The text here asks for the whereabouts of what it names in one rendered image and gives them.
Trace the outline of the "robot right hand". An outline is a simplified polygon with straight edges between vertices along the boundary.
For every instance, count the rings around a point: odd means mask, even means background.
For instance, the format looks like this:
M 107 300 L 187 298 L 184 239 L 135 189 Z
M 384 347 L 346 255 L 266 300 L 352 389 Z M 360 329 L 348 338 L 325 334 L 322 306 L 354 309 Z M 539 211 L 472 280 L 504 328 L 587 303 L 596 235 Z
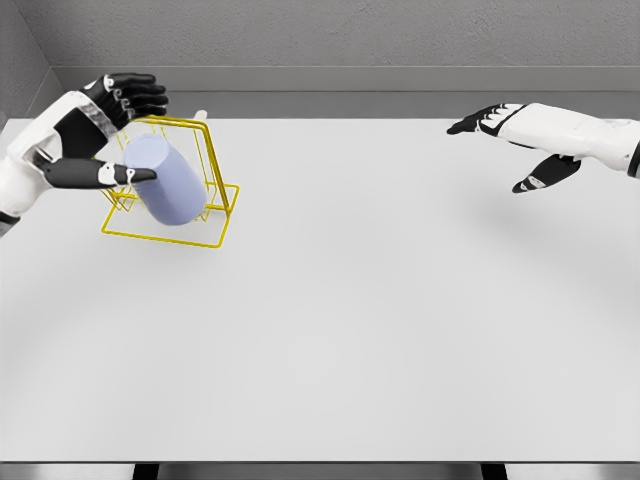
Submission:
M 549 156 L 517 182 L 521 194 L 553 186 L 575 174 L 591 155 L 605 127 L 602 119 L 540 103 L 500 103 L 485 107 L 454 123 L 449 135 L 480 132 Z

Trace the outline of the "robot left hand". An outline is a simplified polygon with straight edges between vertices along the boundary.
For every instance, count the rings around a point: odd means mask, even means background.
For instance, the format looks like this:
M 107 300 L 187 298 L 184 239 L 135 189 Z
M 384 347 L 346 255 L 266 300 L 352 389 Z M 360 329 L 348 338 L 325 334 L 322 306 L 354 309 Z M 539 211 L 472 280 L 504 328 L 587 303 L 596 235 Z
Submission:
M 52 188 L 102 189 L 153 180 L 151 169 L 107 163 L 95 155 L 132 121 L 166 114 L 168 103 L 166 88 L 151 74 L 105 74 L 54 102 L 7 154 Z

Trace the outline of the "lavender cup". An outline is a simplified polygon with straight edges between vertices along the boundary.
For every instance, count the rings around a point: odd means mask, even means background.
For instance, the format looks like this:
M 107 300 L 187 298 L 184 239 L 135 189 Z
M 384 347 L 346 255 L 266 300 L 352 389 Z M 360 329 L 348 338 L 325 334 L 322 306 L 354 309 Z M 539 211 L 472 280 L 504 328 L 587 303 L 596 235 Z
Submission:
M 204 209 L 204 182 L 185 157 L 160 135 L 144 134 L 124 149 L 124 165 L 135 170 L 136 193 L 161 224 L 184 225 Z

